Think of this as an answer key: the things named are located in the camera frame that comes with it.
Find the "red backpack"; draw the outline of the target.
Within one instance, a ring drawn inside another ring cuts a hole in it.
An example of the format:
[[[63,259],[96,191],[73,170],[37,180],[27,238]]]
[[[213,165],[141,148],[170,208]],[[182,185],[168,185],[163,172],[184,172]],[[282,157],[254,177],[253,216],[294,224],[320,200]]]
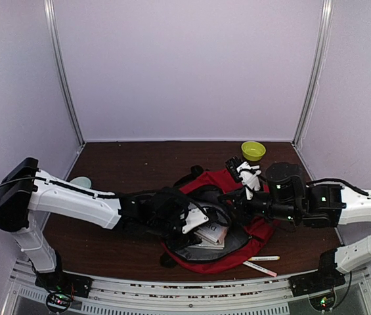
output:
[[[199,200],[219,205],[221,196],[239,193],[245,187],[235,182],[226,170],[207,171],[199,165],[191,168],[191,174],[179,179],[175,184],[184,194]],[[172,250],[166,241],[162,242],[165,252],[160,257],[160,265],[174,268],[177,265],[199,274],[218,274],[237,267],[254,257],[274,234],[276,221],[269,224],[261,217],[240,215],[229,228],[222,250],[184,247]]]

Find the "white floral book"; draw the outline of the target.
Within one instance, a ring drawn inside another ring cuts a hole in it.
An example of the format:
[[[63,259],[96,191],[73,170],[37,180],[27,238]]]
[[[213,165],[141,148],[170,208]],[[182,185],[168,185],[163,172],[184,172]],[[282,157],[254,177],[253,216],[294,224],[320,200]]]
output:
[[[207,215],[204,215],[204,217],[204,223],[194,229],[194,234],[200,242],[190,247],[199,249],[224,249],[225,237],[229,228],[215,223]]]

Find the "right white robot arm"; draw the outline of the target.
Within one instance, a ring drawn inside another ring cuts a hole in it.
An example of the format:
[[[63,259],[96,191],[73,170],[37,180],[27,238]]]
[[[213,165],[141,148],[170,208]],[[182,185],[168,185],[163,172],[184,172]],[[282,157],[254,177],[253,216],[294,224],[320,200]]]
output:
[[[274,163],[264,173],[237,157],[225,165],[232,179],[243,186],[227,194],[234,216],[243,222],[262,217],[309,228],[371,222],[371,190],[338,178],[307,182],[301,166],[287,162]],[[323,253],[311,282],[316,289],[326,289],[370,261],[371,235]]]

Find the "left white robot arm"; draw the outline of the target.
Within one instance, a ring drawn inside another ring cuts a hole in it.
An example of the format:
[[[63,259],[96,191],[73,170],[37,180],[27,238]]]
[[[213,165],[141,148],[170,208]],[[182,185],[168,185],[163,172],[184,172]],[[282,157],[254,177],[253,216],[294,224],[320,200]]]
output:
[[[208,221],[203,207],[176,189],[138,194],[92,190],[50,175],[37,159],[27,157],[0,184],[0,229],[13,235],[37,275],[55,291],[69,286],[69,276],[36,223],[38,211],[163,238],[185,236]]]

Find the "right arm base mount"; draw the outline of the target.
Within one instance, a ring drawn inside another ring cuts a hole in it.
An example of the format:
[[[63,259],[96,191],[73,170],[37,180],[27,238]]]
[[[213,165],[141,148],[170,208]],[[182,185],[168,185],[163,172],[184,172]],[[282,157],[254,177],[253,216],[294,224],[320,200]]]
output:
[[[336,287],[346,284],[345,274],[337,270],[335,262],[337,249],[324,252],[319,258],[318,269],[306,274],[288,278],[294,297],[309,295],[310,305],[317,311],[332,312],[338,308],[348,296],[353,281],[353,273],[349,272],[347,289],[341,298],[337,298]]]

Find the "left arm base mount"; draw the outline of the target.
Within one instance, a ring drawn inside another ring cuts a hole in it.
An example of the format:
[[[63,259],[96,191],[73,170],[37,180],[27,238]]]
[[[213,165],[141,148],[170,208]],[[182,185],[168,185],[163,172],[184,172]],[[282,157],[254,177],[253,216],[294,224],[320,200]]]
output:
[[[56,268],[52,272],[39,272],[31,262],[35,285],[47,292],[45,306],[52,314],[62,314],[76,301],[76,297],[89,296],[92,278],[63,271],[62,259],[56,252]]]

